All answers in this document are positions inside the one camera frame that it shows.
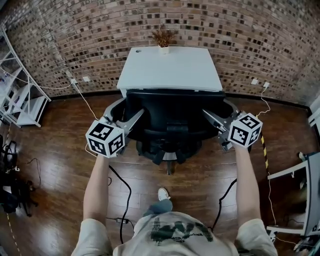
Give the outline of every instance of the jeans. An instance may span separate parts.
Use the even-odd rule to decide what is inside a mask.
[[[172,202],[169,199],[164,199],[149,206],[143,217],[148,215],[159,215],[171,212],[173,208]]]

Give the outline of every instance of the gray t-shirt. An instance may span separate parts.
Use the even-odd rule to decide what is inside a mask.
[[[238,230],[237,241],[257,256],[277,256],[261,219],[252,219]],[[72,256],[238,256],[233,243],[216,238],[197,219],[167,212],[141,218],[128,242],[112,249],[106,227],[95,219],[81,223],[79,241]]]

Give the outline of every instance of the black cable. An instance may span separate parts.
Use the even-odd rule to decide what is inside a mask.
[[[134,224],[131,222],[131,220],[128,219],[128,221],[131,223],[133,230],[135,230]]]
[[[214,228],[218,222],[218,219],[220,217],[220,214],[221,214],[221,208],[222,208],[222,200],[225,199],[225,197],[227,196],[227,194],[229,193],[230,189],[232,188],[232,186],[237,182],[237,179],[235,179],[234,181],[231,182],[230,186],[228,187],[228,189],[226,190],[226,192],[224,193],[223,197],[221,197],[219,199],[219,212],[218,212],[218,215],[216,216],[215,218],[215,221],[214,221],[214,224],[213,226],[208,226],[208,229],[211,230],[211,232],[214,231]]]
[[[297,224],[304,224],[304,222],[296,221],[294,218],[290,218],[289,219],[289,214],[287,214],[287,213],[283,216],[283,220],[282,221],[286,222],[286,224],[285,224],[286,227],[288,226],[289,222],[291,222],[291,221],[295,222]]]
[[[130,197],[131,197],[131,187],[128,185],[128,183],[120,177],[120,175],[116,172],[116,170],[111,166],[109,165],[109,168],[111,169],[111,171],[114,172],[114,174],[128,187],[129,189],[129,196],[128,196],[128,200],[126,201],[126,208],[125,208],[125,211],[124,211],[124,214],[122,216],[122,220],[121,220],[121,225],[120,225],[120,240],[121,240],[121,243],[123,244],[124,241],[122,239],[122,228],[123,228],[123,225],[124,225],[124,219],[126,217],[126,214],[127,214],[127,211],[128,211],[128,208],[129,208],[129,200],[130,200]]]
[[[39,185],[37,187],[37,189],[39,189],[41,187],[41,166],[40,166],[40,163],[39,163],[40,162],[39,159],[35,157],[31,161],[29,161],[29,162],[27,162],[25,164],[28,165],[28,164],[32,163],[33,160],[36,161],[36,169],[37,169],[38,175],[39,175]]]

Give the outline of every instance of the metal frame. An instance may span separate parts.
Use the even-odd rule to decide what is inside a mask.
[[[310,126],[314,126],[316,124],[316,121],[319,119],[320,117],[320,108],[318,108],[312,115],[309,116],[308,118],[308,122],[310,124]]]
[[[320,231],[311,231],[308,234],[306,234],[307,224],[309,221],[309,210],[310,210],[310,198],[311,198],[311,188],[310,188],[310,166],[309,166],[309,160],[303,161],[293,167],[290,167],[288,169],[285,169],[283,171],[277,172],[275,174],[271,174],[267,176],[268,180],[272,180],[277,177],[281,177],[284,175],[291,174],[291,176],[295,177],[295,172],[301,169],[305,168],[306,172],[306,210],[305,210],[305,217],[304,217],[304,223],[303,223],[303,229],[298,228],[287,228],[287,227],[280,227],[280,226],[267,226],[266,230],[270,231],[270,238],[274,239],[275,233],[288,233],[288,234],[297,234],[301,236],[312,236],[312,235],[320,235]]]
[[[30,73],[28,72],[28,70],[26,69],[26,67],[23,65],[23,63],[22,63],[21,60],[19,59],[19,57],[18,57],[15,49],[14,49],[13,46],[11,45],[11,42],[10,42],[10,40],[9,40],[7,34],[6,34],[6,30],[5,30],[4,27],[0,30],[0,38],[1,38],[2,36],[4,37],[5,42],[7,43],[8,47],[9,47],[9,52],[5,55],[5,58],[4,58],[4,59],[0,60],[0,64],[2,64],[2,63],[5,62],[5,61],[8,61],[8,60],[16,60],[17,63],[19,64],[20,68],[21,68],[21,71],[23,71],[23,72],[26,74],[26,76],[27,76],[27,82],[28,82],[27,85],[25,85],[25,86],[28,86],[28,98],[27,98],[27,101],[28,101],[27,104],[28,104],[28,105],[27,105],[27,109],[26,109],[26,110],[23,110],[23,109],[22,109],[22,105],[21,105],[21,107],[18,106],[18,105],[14,102],[13,98],[10,98],[8,94],[4,94],[3,96],[4,96],[5,100],[9,101],[9,104],[10,104],[10,105],[14,106],[14,108],[18,108],[18,109],[19,109],[19,111],[17,111],[17,112],[19,112],[20,115],[23,115],[24,117],[27,116],[27,118],[30,120],[30,123],[33,123],[34,125],[36,125],[36,126],[38,126],[38,127],[41,127],[41,125],[39,124],[39,119],[40,119],[40,117],[41,117],[41,114],[42,114],[42,112],[43,112],[43,110],[44,110],[45,105],[47,104],[48,101],[50,102],[51,99],[50,99],[49,96],[42,90],[42,88],[37,84],[37,82],[33,79],[33,77],[30,75]],[[6,58],[6,57],[8,57],[10,54],[12,54],[12,55],[14,56],[14,58]],[[31,89],[31,86],[35,86],[35,87],[37,88],[37,90],[45,97],[44,103],[42,103],[41,106],[40,106],[40,107],[42,107],[42,105],[43,105],[43,107],[42,107],[42,109],[39,109],[39,112],[37,113],[37,116],[39,116],[39,118],[37,118],[37,116],[36,116],[35,119],[33,119],[32,116],[31,116],[31,114],[30,114],[30,101],[31,101],[31,99],[30,99],[30,89]],[[16,126],[18,126],[19,128],[21,128],[21,126],[17,124],[18,120],[17,120],[17,118],[14,117],[13,113],[6,113],[6,111],[5,111],[4,109],[0,109],[0,112],[1,112],[1,114],[2,114],[7,120],[9,120],[10,122],[14,123]]]

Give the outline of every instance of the metal shelf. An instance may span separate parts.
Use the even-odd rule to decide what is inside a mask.
[[[14,113],[18,113],[21,111],[21,107],[26,99],[26,97],[28,96],[29,93],[29,88],[28,85],[25,85],[24,87],[20,88],[19,90],[17,90],[13,96],[12,96],[12,101],[16,101],[15,105],[10,102],[9,103],[9,108],[8,110],[5,112],[6,115],[10,115],[10,114],[14,114]]]
[[[0,82],[0,108],[4,106],[6,96],[8,96],[8,94],[10,93],[11,86],[21,70],[22,67],[18,68],[15,72],[13,72],[12,76],[10,75],[7,77],[5,82]]]
[[[45,96],[34,98],[30,100],[30,113],[28,115],[28,103],[23,107],[23,112],[20,113],[16,122],[19,126],[34,125],[38,122],[42,111],[47,103]]]
[[[11,51],[9,51],[2,60],[0,60],[0,65],[6,61],[6,59],[9,57],[9,55],[11,54]]]

